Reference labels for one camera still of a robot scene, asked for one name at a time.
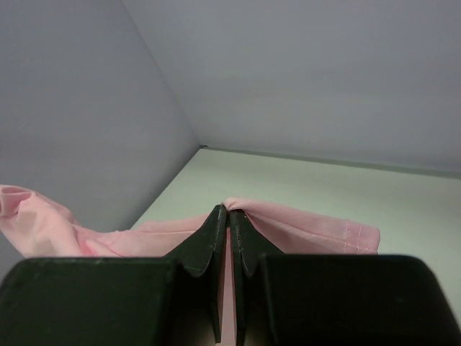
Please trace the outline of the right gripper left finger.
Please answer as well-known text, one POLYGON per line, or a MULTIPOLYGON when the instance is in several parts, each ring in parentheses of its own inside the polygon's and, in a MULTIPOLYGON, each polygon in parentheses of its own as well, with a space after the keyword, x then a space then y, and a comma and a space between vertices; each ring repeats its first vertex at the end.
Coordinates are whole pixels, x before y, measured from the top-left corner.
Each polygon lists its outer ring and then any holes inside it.
POLYGON ((227 212, 216 205, 166 258, 178 264, 166 343, 219 343, 222 337, 227 212))

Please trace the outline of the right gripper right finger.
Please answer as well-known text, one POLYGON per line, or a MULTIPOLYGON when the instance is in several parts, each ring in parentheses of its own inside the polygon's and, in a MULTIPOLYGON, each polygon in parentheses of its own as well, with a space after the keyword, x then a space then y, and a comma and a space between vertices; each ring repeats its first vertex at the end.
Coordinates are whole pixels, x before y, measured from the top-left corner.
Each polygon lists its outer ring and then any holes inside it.
POLYGON ((274 245, 256 230, 242 210, 230 212, 230 236, 236 344, 244 345, 253 322, 264 318, 259 260, 274 245))

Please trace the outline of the pink t shirt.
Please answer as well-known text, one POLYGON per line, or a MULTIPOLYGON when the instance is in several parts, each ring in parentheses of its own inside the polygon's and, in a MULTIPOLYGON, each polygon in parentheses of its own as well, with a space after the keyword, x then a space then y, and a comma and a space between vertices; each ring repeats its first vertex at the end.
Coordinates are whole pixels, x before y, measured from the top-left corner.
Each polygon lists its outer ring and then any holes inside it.
POLYGON ((209 216, 99 233, 62 205, 1 187, 1 232, 24 260, 1 286, 3 345, 237 345, 230 212, 242 210, 282 254, 374 254, 376 228, 283 205, 229 198, 219 343, 166 343, 178 264, 166 255, 209 216))

